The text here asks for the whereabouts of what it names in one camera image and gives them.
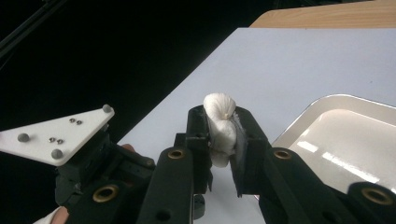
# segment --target brass insert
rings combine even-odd
[[[289,160],[291,158],[291,155],[289,154],[289,152],[283,151],[283,150],[275,151],[274,155],[281,160]]]
[[[378,203],[382,205],[393,204],[392,198],[387,193],[385,193],[380,189],[366,188],[366,189],[362,189],[361,193],[366,199],[372,201],[373,203]]]
[[[92,198],[97,203],[105,203],[117,196],[119,187],[116,185],[106,185],[96,190]]]
[[[168,157],[170,159],[178,160],[184,157],[184,151],[180,149],[175,149],[168,152]]]

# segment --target white tray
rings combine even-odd
[[[315,101],[273,143],[297,152],[344,193],[369,181],[396,192],[396,107],[350,95]]]

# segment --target white plush toy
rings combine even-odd
[[[204,99],[204,109],[210,125],[212,163],[225,167],[235,153],[236,130],[230,121],[235,111],[235,101],[227,94],[211,93]]]

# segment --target white table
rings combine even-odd
[[[212,92],[248,109],[270,142],[326,95],[396,105],[395,39],[396,29],[237,29],[120,144],[157,161],[185,132],[189,109]],[[212,173],[205,215],[194,223],[264,223],[253,196],[236,197],[230,167]]]

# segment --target wooden table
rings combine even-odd
[[[395,28],[396,0],[271,10],[251,28]]]

